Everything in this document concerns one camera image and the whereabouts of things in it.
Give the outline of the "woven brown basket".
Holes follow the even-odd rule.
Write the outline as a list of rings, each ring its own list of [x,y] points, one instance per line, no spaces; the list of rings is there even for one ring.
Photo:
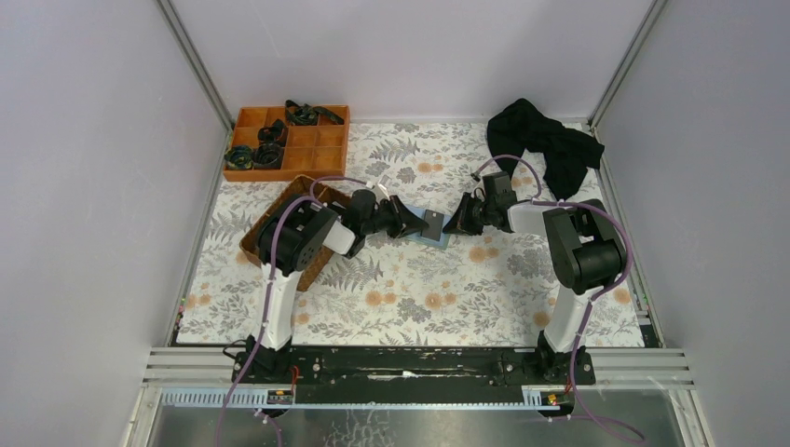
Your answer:
[[[272,216],[280,209],[287,207],[287,201],[292,196],[305,196],[309,193],[309,189],[314,179],[300,174],[291,180],[283,190],[283,192],[274,200],[264,214],[252,225],[252,228],[242,237],[239,242],[239,247],[245,254],[247,260],[256,266],[262,265],[262,258],[260,257],[260,236],[266,229],[270,233],[275,229],[277,219]],[[313,192],[316,198],[321,202],[326,202],[330,205],[337,205],[346,207],[350,204],[351,196],[344,193],[339,189],[330,186],[327,183],[318,183]],[[311,263],[302,272],[297,284],[297,290],[304,292],[307,291],[314,283],[319,273],[325,265],[329,262],[334,252],[326,247],[321,247]]]

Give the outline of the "green card holder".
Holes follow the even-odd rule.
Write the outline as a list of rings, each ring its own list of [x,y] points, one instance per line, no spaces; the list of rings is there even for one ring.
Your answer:
[[[450,217],[436,210],[422,209],[409,206],[409,210],[425,221],[429,227],[420,230],[407,238],[413,242],[426,245],[428,247],[444,250],[449,244],[449,236],[443,232],[443,228],[449,223]]]

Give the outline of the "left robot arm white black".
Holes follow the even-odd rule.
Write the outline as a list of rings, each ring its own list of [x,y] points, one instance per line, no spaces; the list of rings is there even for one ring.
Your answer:
[[[265,295],[257,343],[277,351],[292,339],[298,282],[321,250],[351,258],[370,235],[403,238],[427,229],[429,223],[397,196],[379,198],[369,189],[355,191],[346,206],[333,208],[312,196],[289,196],[258,234]]]

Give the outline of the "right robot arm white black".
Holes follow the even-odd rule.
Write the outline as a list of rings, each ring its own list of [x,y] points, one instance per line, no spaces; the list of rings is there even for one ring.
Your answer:
[[[443,232],[479,236],[487,226],[546,238],[561,289],[552,319],[538,343],[555,354],[579,349],[590,307],[625,278],[630,266],[620,224],[597,200],[520,200],[510,176],[497,172],[482,177],[480,193],[462,196]]]

